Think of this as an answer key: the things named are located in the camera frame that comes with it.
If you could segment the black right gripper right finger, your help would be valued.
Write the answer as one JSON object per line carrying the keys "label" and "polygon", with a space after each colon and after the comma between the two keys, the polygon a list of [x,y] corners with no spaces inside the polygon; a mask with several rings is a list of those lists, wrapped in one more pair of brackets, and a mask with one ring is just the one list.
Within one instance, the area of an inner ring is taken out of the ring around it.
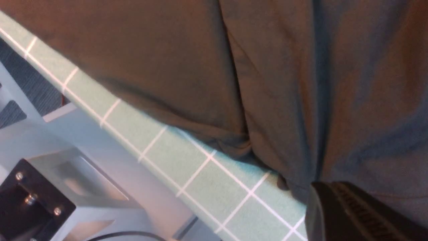
{"label": "black right gripper right finger", "polygon": [[339,215],[336,224],[355,241],[426,241],[427,228],[418,225],[361,188],[333,182]]}

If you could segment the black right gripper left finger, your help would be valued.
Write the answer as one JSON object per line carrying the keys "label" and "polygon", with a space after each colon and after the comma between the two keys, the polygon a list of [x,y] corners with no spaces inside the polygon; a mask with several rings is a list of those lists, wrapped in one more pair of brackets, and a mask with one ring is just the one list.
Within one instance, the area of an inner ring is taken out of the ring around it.
{"label": "black right gripper left finger", "polygon": [[355,241],[344,236],[336,224],[339,204],[331,183],[313,182],[309,188],[306,231],[309,241]]}

